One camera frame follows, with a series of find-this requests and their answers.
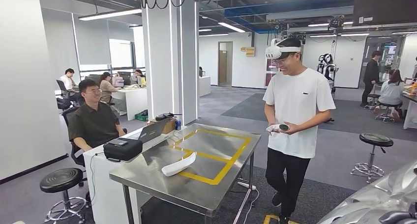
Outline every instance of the man's left hand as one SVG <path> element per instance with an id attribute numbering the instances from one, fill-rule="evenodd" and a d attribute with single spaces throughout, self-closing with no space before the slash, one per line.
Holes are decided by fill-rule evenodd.
<path id="1" fill-rule="evenodd" d="M 297 125 L 297 124 L 293 124 L 293 123 L 289 123 L 289 122 L 284 122 L 290 129 L 289 130 L 286 130 L 286 131 L 280 131 L 281 133 L 285 133 L 285 134 L 289 134 L 289 135 L 291 135 L 291 134 L 294 134 L 294 133 L 297 133 L 297 132 L 299 132 L 301 129 L 300 129 L 300 126 L 299 125 Z"/>

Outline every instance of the person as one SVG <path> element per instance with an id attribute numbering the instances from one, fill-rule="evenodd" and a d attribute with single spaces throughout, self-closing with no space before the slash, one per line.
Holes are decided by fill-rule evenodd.
<path id="1" fill-rule="evenodd" d="M 281 206 L 280 224 L 288 223 L 295 210 L 305 172 L 315 156 L 318 124 L 330 119 L 330 110 L 335 109 L 327 79 L 302 64 L 300 46 L 296 38 L 278 43 L 278 47 L 298 51 L 273 59 L 281 71 L 271 78 L 263 98 L 268 124 L 289 127 L 287 131 L 274 129 L 268 139 L 265 177 L 276 190 L 272 204 Z"/>
<path id="2" fill-rule="evenodd" d="M 141 78 L 143 74 L 142 71 L 139 69 L 136 69 L 136 71 L 133 73 L 133 75 L 130 77 L 130 84 L 141 84 Z"/>
<path id="3" fill-rule="evenodd" d="M 72 79 L 72 77 L 74 76 L 74 69 L 68 68 L 65 71 L 65 75 L 60 77 L 60 80 L 62 82 L 64 82 L 65 88 L 68 91 L 74 92 L 75 90 L 72 88 L 75 86 L 75 82 Z"/>
<path id="4" fill-rule="evenodd" d="M 381 51 L 374 51 L 372 53 L 372 59 L 366 65 L 365 75 L 363 76 L 363 82 L 365 83 L 365 90 L 362 93 L 361 107 L 368 104 L 368 95 L 371 93 L 375 84 L 379 83 L 379 68 L 378 60 L 381 58 Z"/>
<path id="5" fill-rule="evenodd" d="M 88 151 L 126 134 L 111 107 L 100 102 L 101 89 L 95 81 L 83 80 L 79 89 L 86 103 L 74 112 L 69 121 L 71 142 Z"/>
<path id="6" fill-rule="evenodd" d="M 386 103 L 391 105 L 398 105 L 396 111 L 399 113 L 393 113 L 394 119 L 399 120 L 402 116 L 402 111 L 399 107 L 402 106 L 401 94 L 404 90 L 404 82 L 401 79 L 400 70 L 392 69 L 389 71 L 389 80 L 385 81 L 381 87 L 381 96 L 378 98 L 377 103 Z M 377 106 L 374 110 L 375 114 L 379 114 L 380 107 Z"/>
<path id="7" fill-rule="evenodd" d="M 109 104 L 110 99 L 111 99 L 112 103 L 115 104 L 114 108 L 116 109 L 116 111 L 119 112 L 121 116 L 126 115 L 127 114 L 126 102 L 124 100 L 112 98 L 112 92 L 117 92 L 121 88 L 113 87 L 112 84 L 110 84 L 111 80 L 112 80 L 112 76 L 108 72 L 104 72 L 100 76 L 100 89 L 102 90 L 100 100 Z"/>

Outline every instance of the soda can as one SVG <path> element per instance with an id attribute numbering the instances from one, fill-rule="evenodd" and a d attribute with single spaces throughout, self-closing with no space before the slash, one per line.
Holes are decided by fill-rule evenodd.
<path id="1" fill-rule="evenodd" d="M 181 120 L 176 120 L 175 121 L 175 129 L 176 130 L 181 130 Z"/>

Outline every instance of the doorway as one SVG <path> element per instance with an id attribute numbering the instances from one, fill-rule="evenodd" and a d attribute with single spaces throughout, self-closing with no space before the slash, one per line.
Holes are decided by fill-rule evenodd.
<path id="1" fill-rule="evenodd" d="M 218 85 L 232 86 L 233 42 L 218 43 Z"/>

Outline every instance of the black stool seat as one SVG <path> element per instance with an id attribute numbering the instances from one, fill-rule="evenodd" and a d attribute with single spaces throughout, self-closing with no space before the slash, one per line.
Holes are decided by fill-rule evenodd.
<path id="1" fill-rule="evenodd" d="M 65 168 L 45 176 L 39 186 L 43 192 L 57 193 L 66 191 L 83 179 L 83 172 L 78 168 Z"/>
<path id="2" fill-rule="evenodd" d="M 380 95 L 370 94 L 370 95 L 368 95 L 368 97 L 379 98 L 379 97 L 380 97 Z"/>
<path id="3" fill-rule="evenodd" d="M 394 144 L 392 139 L 380 134 L 362 133 L 359 135 L 359 139 L 367 144 L 379 147 L 391 147 Z"/>

